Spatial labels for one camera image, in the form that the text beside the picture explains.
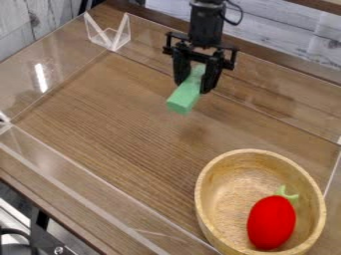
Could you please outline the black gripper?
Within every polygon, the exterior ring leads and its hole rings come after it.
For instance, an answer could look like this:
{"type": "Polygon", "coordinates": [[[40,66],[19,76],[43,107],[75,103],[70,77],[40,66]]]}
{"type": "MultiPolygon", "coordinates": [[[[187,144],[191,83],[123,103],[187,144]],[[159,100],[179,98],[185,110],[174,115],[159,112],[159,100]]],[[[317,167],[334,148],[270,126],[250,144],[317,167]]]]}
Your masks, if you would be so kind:
{"type": "Polygon", "coordinates": [[[237,47],[222,42],[223,24],[240,24],[226,18],[226,4],[240,8],[232,1],[190,1],[190,19],[186,33],[167,32],[163,53],[173,57],[174,82],[179,86],[190,74],[190,62],[206,63],[201,77],[199,92],[207,94],[217,86],[222,69],[234,69],[237,47]],[[214,49],[213,55],[194,49],[214,49]]]}

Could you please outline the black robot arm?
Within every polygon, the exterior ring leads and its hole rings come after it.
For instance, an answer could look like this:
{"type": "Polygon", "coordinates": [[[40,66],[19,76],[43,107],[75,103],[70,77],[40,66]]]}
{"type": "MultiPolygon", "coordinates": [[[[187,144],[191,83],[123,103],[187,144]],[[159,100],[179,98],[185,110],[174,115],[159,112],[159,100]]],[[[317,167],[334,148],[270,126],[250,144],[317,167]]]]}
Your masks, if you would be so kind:
{"type": "Polygon", "coordinates": [[[234,70],[238,48],[222,42],[223,23],[237,26],[242,8],[230,0],[190,0],[187,33],[167,32],[163,53],[173,58],[174,82],[179,85],[190,74],[190,63],[205,64],[199,92],[215,87],[222,70],[234,70]]]}

